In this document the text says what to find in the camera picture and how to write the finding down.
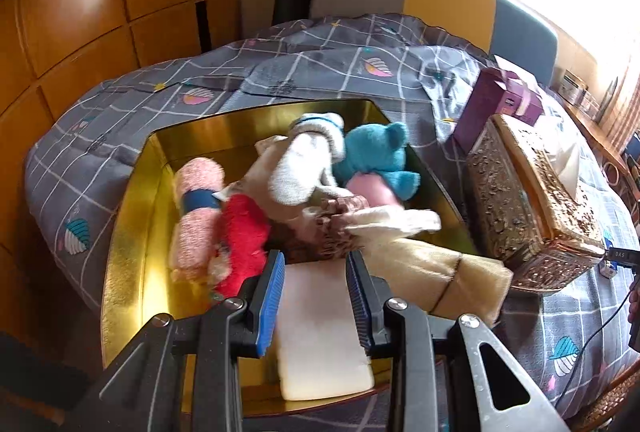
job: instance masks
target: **headboard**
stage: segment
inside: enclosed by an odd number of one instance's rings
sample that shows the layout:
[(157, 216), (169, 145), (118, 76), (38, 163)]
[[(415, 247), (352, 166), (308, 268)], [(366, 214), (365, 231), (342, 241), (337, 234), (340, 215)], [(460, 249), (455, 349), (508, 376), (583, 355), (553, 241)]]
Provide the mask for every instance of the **headboard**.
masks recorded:
[(543, 86), (551, 81), (558, 38), (534, 14), (511, 0), (312, 0), (310, 16), (356, 17), (402, 13), (465, 38), (528, 70)]

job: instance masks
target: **red fuzzy cloth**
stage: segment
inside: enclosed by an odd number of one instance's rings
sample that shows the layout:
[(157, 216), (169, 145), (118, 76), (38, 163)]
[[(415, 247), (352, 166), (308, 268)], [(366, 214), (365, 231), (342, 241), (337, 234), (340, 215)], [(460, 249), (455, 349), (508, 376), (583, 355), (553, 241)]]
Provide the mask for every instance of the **red fuzzy cloth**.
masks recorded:
[(245, 279), (259, 275), (267, 262), (262, 249), (269, 236), (269, 222), (255, 201), (236, 193), (222, 209), (224, 240), (229, 247), (231, 273), (216, 291), (225, 298), (238, 295)]

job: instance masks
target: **purple box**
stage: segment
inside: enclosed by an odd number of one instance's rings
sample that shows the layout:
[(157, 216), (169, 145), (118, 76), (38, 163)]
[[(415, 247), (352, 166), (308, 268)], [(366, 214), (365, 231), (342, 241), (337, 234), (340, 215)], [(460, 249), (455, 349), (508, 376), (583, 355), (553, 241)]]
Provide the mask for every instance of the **purple box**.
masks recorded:
[(484, 68), (453, 131), (453, 137), (466, 154), (473, 148), (489, 117), (500, 113), (533, 126), (543, 113), (540, 94), (512, 70)]

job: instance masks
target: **navy blue band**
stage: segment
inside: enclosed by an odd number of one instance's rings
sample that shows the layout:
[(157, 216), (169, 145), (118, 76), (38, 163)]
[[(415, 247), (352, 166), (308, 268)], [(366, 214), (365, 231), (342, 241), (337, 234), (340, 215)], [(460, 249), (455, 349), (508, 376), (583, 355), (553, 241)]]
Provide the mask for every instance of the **navy blue band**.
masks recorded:
[(182, 196), (182, 213), (189, 213), (198, 208), (220, 209), (220, 203), (213, 196), (213, 190), (200, 189), (191, 190)]
[(342, 132), (342, 127), (338, 125), (335, 121), (331, 121), (329, 118), (322, 117), (322, 116), (309, 116), (309, 117), (300, 118), (295, 123), (293, 123), (292, 126), (300, 125), (300, 123), (304, 123), (305, 121), (311, 121), (312, 119), (320, 119), (322, 121), (326, 121), (327, 123), (331, 123), (333, 126), (335, 126), (335, 128), (337, 128), (340, 132)]

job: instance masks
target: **gold box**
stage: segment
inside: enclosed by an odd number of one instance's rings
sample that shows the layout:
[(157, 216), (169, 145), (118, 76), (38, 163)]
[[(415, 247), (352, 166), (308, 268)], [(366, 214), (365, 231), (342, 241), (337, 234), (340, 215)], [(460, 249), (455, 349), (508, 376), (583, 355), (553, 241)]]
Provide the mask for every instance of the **gold box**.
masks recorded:
[[(190, 159), (207, 156), (225, 169), (227, 183), (244, 176), (257, 159), (254, 144), (286, 134), (292, 121), (308, 112), (336, 112), (345, 131), (364, 123), (386, 125), (388, 119), (370, 100), (341, 99), (260, 106), (210, 116), (158, 130), (147, 139), (130, 176), (111, 238), (102, 298), (102, 360), (108, 365), (140, 327), (157, 313), (184, 318), (206, 311), (205, 288), (173, 283), (167, 254), (178, 210), (173, 196), (174, 174)], [(415, 152), (408, 148), (406, 168), (420, 174), (420, 188), (409, 208), (436, 211), (442, 229), (416, 238), (477, 255), (452, 200)], [(270, 348), (261, 360), (241, 358), (240, 385), (245, 416), (298, 412), (358, 395), (314, 401), (285, 401), (280, 395), (276, 357)], [(193, 358), (187, 366), (182, 409), (190, 410)], [(374, 360), (380, 390), (390, 379), (390, 361)]]
[(533, 127), (492, 116), (467, 164), (472, 220), (486, 255), (513, 271), (513, 288), (552, 293), (602, 259), (602, 235), (584, 192), (578, 185), (577, 200), (569, 195)]

